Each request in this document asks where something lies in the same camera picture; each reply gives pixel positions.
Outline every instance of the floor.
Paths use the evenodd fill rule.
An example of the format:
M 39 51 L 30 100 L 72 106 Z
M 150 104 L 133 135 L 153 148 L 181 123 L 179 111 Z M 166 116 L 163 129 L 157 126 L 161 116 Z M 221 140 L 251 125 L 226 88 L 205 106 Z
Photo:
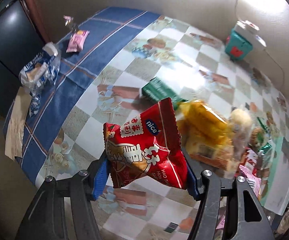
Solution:
M 5 240 L 13 240 L 36 188 L 18 163 L 4 155 L 3 123 L 0 120 L 0 233 Z

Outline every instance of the red snack bag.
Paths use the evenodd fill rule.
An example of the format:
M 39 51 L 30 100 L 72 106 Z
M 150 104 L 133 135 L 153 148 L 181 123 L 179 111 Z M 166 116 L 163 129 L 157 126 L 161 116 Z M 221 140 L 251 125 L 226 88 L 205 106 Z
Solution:
M 123 126 L 105 123 L 103 133 L 114 188 L 148 175 L 170 187 L 186 189 L 187 163 L 170 98 Z
M 246 168 L 250 170 L 250 172 L 253 172 L 257 164 L 257 159 L 258 159 L 258 155 L 251 148 L 246 147 L 246 151 L 242 155 L 239 165 L 245 166 Z M 239 167 L 236 171 L 235 177 L 237 177 L 238 174 L 239 174 Z

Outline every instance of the checkered tablecloth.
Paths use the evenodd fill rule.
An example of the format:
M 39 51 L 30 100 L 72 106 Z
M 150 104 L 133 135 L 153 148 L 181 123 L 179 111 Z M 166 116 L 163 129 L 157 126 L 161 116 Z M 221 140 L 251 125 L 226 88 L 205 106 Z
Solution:
M 109 22 L 105 18 L 97 21 Z M 132 22 L 134 29 L 139 22 Z M 103 123 L 123 124 L 146 109 L 139 89 L 155 76 L 185 99 L 203 98 L 224 117 L 229 117 L 233 107 L 243 105 L 266 120 L 273 137 L 282 135 L 289 141 L 288 102 L 259 70 L 245 61 L 230 61 L 215 37 L 160 16 L 123 47 L 104 63 L 102 71 L 90 73 L 95 79 L 65 118 L 62 145 L 53 144 L 46 153 L 37 187 L 48 175 L 68 178 L 99 158 L 104 149 Z M 82 61 L 91 64 L 93 58 Z M 63 62 L 77 65 L 70 59 Z M 103 239 L 187 239 L 199 206 L 187 191 L 149 177 L 132 182 L 121 192 L 112 189 L 110 178 L 107 185 L 106 192 L 92 203 Z M 135 195 L 141 200 L 133 201 Z

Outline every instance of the candy wrapper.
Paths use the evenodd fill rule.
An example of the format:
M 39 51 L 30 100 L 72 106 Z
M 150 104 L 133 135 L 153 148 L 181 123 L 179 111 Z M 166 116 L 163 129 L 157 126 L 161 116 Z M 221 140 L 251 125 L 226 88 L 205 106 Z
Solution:
M 78 25 L 74 22 L 74 18 L 71 16 L 64 16 L 64 24 L 71 30 L 71 37 L 78 32 Z
M 83 50 L 83 44 L 89 31 L 81 31 L 78 29 L 78 25 L 74 22 L 74 18 L 71 16 L 64 16 L 65 25 L 71 30 L 71 37 L 67 48 L 68 52 L 79 52 Z
M 261 179 L 254 176 L 248 168 L 245 166 L 239 165 L 239 176 L 243 176 L 246 178 L 249 186 L 253 190 L 256 196 L 259 194 Z
M 123 126 L 105 123 L 103 133 L 114 188 L 148 175 L 170 187 L 186 189 L 187 163 L 170 98 Z
M 78 31 L 75 33 L 69 41 L 69 45 L 67 48 L 68 52 L 79 52 L 83 50 L 83 44 L 88 36 L 89 31 Z
M 245 167 L 249 172 L 253 172 L 255 166 L 257 165 L 258 155 L 250 148 L 246 147 L 246 152 L 240 161 L 240 166 Z

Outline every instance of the white wall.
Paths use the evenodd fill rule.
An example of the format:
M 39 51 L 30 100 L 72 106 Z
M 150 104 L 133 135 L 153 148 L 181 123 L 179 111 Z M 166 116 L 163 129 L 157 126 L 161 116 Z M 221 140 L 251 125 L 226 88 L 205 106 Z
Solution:
M 107 6 L 138 8 L 185 21 L 222 40 L 235 25 L 235 0 L 36 0 L 46 30 L 57 41 L 68 30 L 63 15 L 82 22 Z M 289 5 L 285 0 L 239 0 L 238 13 L 260 27 L 272 57 L 285 69 L 283 94 L 289 102 Z M 262 70 L 279 89 L 282 72 L 264 53 L 252 51 L 246 60 Z

